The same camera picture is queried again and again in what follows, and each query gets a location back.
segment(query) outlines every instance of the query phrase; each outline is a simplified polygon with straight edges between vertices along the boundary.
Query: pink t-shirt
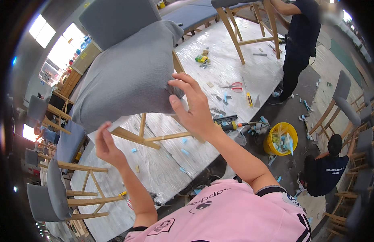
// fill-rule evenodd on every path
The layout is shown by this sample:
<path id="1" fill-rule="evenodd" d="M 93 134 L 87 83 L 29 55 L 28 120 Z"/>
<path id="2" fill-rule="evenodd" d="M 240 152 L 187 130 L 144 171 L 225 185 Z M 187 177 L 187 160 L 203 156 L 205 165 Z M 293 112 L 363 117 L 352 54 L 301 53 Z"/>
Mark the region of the pink t-shirt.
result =
<path id="1" fill-rule="evenodd" d="M 216 180 L 189 204 L 149 228 L 133 228 L 126 242 L 310 241 L 300 204 L 281 187 L 255 195 L 247 184 Z"/>

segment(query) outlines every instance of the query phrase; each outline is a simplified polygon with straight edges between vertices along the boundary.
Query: person in background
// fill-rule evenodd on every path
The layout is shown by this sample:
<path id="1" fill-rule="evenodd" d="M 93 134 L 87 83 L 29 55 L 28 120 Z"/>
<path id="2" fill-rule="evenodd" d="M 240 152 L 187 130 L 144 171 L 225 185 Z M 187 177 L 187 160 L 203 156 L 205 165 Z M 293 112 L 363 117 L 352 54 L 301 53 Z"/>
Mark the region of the person in background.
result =
<path id="1" fill-rule="evenodd" d="M 170 95 L 180 123 L 211 143 L 246 184 L 233 179 L 213 181 L 186 206 L 158 221 L 151 196 L 114 144 L 108 131 L 111 123 L 106 122 L 97 131 L 96 154 L 120 172 L 136 215 L 125 241 L 309 241 L 310 226 L 300 204 L 260 159 L 213 122 L 199 84 L 182 72 L 172 76 L 176 80 L 168 84 L 183 90 L 190 104 L 186 111 L 179 98 Z"/>
<path id="2" fill-rule="evenodd" d="M 270 1 L 278 13 L 275 16 L 289 31 L 285 46 L 283 91 L 278 97 L 270 97 L 268 104 L 282 104 L 292 95 L 299 81 L 299 75 L 308 63 L 309 57 L 315 57 L 316 41 L 320 32 L 319 4 L 314 0 L 297 0 L 284 3 L 281 0 Z M 280 14 L 292 15 L 289 23 Z"/>
<path id="3" fill-rule="evenodd" d="M 313 157 L 308 155 L 304 161 L 304 172 L 299 172 L 300 189 L 306 189 L 311 196 L 323 196 L 333 190 L 339 182 L 354 150 L 354 139 L 351 140 L 346 156 L 339 157 L 342 149 L 342 138 L 338 134 L 331 136 L 328 152 Z"/>
<path id="4" fill-rule="evenodd" d="M 35 125 L 34 134 L 37 135 L 36 140 L 39 139 L 39 137 L 42 137 L 43 139 L 53 142 L 54 144 L 58 144 L 60 138 L 60 135 L 40 125 L 40 123 Z"/>

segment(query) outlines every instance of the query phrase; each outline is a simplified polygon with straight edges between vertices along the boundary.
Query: person's left hand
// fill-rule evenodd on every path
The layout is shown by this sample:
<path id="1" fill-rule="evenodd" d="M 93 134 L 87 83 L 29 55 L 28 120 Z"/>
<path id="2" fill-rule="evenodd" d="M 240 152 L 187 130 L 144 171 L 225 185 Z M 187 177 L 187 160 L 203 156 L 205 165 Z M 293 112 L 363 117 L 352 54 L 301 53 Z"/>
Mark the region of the person's left hand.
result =
<path id="1" fill-rule="evenodd" d="M 114 144 L 112 134 L 107 130 L 111 122 L 102 124 L 95 137 L 95 151 L 97 157 L 113 165 L 117 169 L 126 162 L 126 157 Z"/>

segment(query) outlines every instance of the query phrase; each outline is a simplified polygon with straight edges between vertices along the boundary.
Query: hand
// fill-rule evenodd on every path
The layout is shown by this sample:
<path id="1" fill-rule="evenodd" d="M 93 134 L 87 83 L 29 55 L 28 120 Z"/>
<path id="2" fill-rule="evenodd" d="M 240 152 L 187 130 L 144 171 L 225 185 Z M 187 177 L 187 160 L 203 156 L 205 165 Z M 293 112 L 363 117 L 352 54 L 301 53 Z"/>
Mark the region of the hand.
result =
<path id="1" fill-rule="evenodd" d="M 118 169 L 121 165 L 124 165 L 126 157 L 124 153 L 116 147 L 112 134 L 107 130 L 110 125 L 111 122 L 107 121 L 98 128 L 95 137 L 95 151 L 98 158 L 110 163 Z"/>
<path id="2" fill-rule="evenodd" d="M 187 95 L 190 106 L 189 111 L 185 111 L 179 98 L 170 95 L 173 110 L 179 116 L 180 122 L 189 131 L 199 134 L 209 141 L 214 133 L 220 132 L 222 129 L 213 122 L 206 95 L 200 89 L 198 82 L 190 75 L 180 72 L 179 74 L 172 74 L 172 77 L 178 80 L 169 80 L 168 84 L 183 90 Z"/>

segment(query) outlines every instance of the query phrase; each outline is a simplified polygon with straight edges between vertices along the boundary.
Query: red scissors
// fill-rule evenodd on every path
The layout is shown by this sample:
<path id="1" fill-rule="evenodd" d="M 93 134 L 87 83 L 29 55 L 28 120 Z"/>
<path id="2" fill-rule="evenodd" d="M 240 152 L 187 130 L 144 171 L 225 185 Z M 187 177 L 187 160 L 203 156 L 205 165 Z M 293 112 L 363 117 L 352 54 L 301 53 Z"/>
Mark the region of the red scissors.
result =
<path id="1" fill-rule="evenodd" d="M 243 88 L 242 88 L 243 84 L 242 82 L 235 82 L 231 85 L 228 85 L 228 86 L 219 86 L 220 88 L 230 88 L 232 91 L 236 92 L 236 93 L 241 93 L 243 91 Z"/>

